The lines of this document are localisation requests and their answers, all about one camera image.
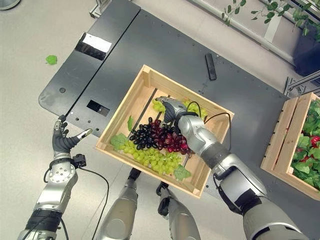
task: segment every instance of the black cable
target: black cable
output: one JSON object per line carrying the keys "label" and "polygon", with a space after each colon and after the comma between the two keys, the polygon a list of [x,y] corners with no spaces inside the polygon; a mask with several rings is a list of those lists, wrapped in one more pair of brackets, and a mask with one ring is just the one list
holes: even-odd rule
{"label": "black cable", "polygon": [[188,106],[186,107],[186,111],[188,112],[188,109],[189,109],[189,107],[190,107],[191,104],[197,104],[197,105],[198,105],[198,108],[199,108],[199,116],[200,116],[200,118],[201,118],[201,108],[200,108],[199,103],[197,103],[196,101],[190,102],[190,103],[188,104]]}
{"label": "black cable", "polygon": [[229,117],[229,135],[230,135],[230,146],[229,146],[229,151],[231,150],[231,136],[232,136],[232,134],[231,134],[231,129],[232,129],[232,125],[231,125],[231,116],[230,116],[230,114],[228,113],[228,112],[223,112],[223,113],[219,113],[219,114],[216,114],[216,115],[213,115],[213,116],[211,116],[211,117],[209,117],[209,119],[208,120],[206,120],[205,122],[204,122],[204,124],[206,124],[207,122],[209,122],[211,119],[213,119],[214,117],[217,117],[217,116],[220,116],[220,115],[223,115],[223,114],[227,114],[228,115],[228,117]]}
{"label": "black cable", "polygon": [[47,174],[48,174],[49,171],[50,171],[50,168],[48,168],[48,169],[45,171],[44,176],[43,176],[43,181],[44,181],[46,184],[48,183],[48,181],[46,180],[46,176],[47,176]]}
{"label": "black cable", "polygon": [[92,236],[92,240],[94,240],[95,235],[96,235],[96,232],[97,232],[97,230],[98,230],[98,226],[99,226],[100,220],[101,220],[101,218],[102,218],[102,215],[103,215],[103,213],[104,213],[104,210],[105,210],[106,205],[107,205],[107,202],[108,202],[109,188],[110,188],[110,187],[109,187],[109,182],[108,182],[107,179],[105,179],[105,177],[103,177],[102,175],[100,175],[99,173],[97,173],[97,172],[95,172],[95,171],[91,171],[91,170],[84,169],[84,168],[81,168],[81,167],[79,167],[79,169],[81,169],[81,170],[83,170],[83,171],[86,171],[86,172],[89,172],[89,173],[92,173],[92,174],[95,174],[95,175],[98,175],[100,178],[102,178],[102,179],[106,182],[106,184],[107,184],[107,186],[108,186],[108,189],[107,189],[107,191],[106,191],[105,203],[104,203],[104,205],[103,205],[103,208],[102,208],[102,211],[101,211],[101,214],[100,214],[98,223],[96,224],[96,227],[95,227],[95,230],[94,230],[94,233],[93,233],[93,236]]}

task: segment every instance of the wooden slat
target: wooden slat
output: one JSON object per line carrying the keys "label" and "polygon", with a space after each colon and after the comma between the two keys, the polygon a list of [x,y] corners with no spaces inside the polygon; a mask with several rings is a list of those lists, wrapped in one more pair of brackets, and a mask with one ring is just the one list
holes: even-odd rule
{"label": "wooden slat", "polygon": [[277,162],[280,150],[282,148],[287,129],[290,125],[294,111],[296,109],[298,97],[286,101],[277,123],[274,134],[271,137],[265,157],[263,158],[261,168],[266,171],[272,171]]}
{"label": "wooden slat", "polygon": [[278,157],[278,161],[274,166],[274,171],[278,173],[287,173],[291,165],[292,158],[295,153],[295,149],[298,144],[299,136],[304,126],[304,122],[307,117],[310,102],[312,100],[312,92],[299,97],[290,128],[284,138],[284,142],[281,148],[281,152]]}

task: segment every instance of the grape leaf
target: grape leaf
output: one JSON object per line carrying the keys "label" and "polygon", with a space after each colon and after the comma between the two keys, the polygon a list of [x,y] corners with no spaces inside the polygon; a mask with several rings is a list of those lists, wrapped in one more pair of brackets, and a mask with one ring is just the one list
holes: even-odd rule
{"label": "grape leaf", "polygon": [[58,58],[56,55],[49,55],[45,58],[46,62],[50,65],[57,64]]}
{"label": "grape leaf", "polygon": [[306,173],[306,174],[310,173],[309,164],[306,162],[299,161],[299,162],[293,163],[292,165],[295,169],[297,169],[303,173]]}
{"label": "grape leaf", "polygon": [[119,151],[120,150],[119,147],[121,145],[124,145],[128,141],[129,141],[128,138],[123,133],[120,133],[118,135],[114,135],[110,139],[110,143],[111,143],[111,145],[113,145],[113,149],[115,151]]}
{"label": "grape leaf", "polygon": [[173,174],[178,181],[182,181],[191,176],[191,173],[181,164],[178,165],[178,168],[174,170]]}
{"label": "grape leaf", "polygon": [[311,148],[308,156],[310,157],[311,155],[313,155],[315,159],[320,159],[320,149],[315,147]]}
{"label": "grape leaf", "polygon": [[309,145],[309,141],[310,141],[310,138],[308,136],[304,136],[301,133],[296,147],[301,149],[307,149]]}
{"label": "grape leaf", "polygon": [[128,119],[128,130],[131,131],[132,130],[132,123],[133,123],[134,119],[133,117],[130,115],[129,119]]}

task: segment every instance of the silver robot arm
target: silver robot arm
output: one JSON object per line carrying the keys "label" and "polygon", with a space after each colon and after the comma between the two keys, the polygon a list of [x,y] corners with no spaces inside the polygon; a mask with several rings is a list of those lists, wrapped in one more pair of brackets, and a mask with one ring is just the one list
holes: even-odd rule
{"label": "silver robot arm", "polygon": [[267,199],[260,179],[217,140],[200,117],[187,112],[181,102],[172,98],[157,100],[165,106],[165,122],[175,120],[189,148],[201,156],[212,169],[213,177],[220,180],[218,191],[223,201],[231,211],[243,215],[247,239],[308,239],[281,208]]}

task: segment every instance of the vegetable crate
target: vegetable crate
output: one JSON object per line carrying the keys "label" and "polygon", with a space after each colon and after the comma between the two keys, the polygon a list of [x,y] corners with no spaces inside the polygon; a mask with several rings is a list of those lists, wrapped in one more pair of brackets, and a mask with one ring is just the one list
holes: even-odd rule
{"label": "vegetable crate", "polygon": [[[189,90],[185,86],[171,80],[152,68],[143,65],[108,126],[98,140],[96,148],[160,181],[176,187],[196,198],[200,198],[211,171],[200,157],[195,154],[191,155],[185,165],[185,169],[191,173],[191,176],[183,179],[183,181],[178,181],[173,174],[160,175],[151,168],[143,166],[141,163],[135,161],[131,155],[115,151],[114,147],[110,144],[110,139],[114,135],[120,133],[125,136],[130,135],[127,124],[127,120],[130,116],[133,118],[133,129],[137,128],[139,124],[148,123],[148,117],[163,120],[163,114],[157,112],[152,107],[152,99],[160,96],[170,96],[182,101],[185,99],[196,101],[201,108],[207,111],[208,117],[220,113],[229,113],[231,118],[234,116],[231,111]],[[206,126],[222,143],[229,128],[229,118],[226,114],[222,114],[210,120],[206,123]],[[181,157],[183,164],[187,155],[181,155]]]}
{"label": "vegetable crate", "polygon": [[320,201],[319,190],[294,176],[294,169],[291,167],[310,103],[318,98],[311,92],[284,103],[261,168],[309,197]]}

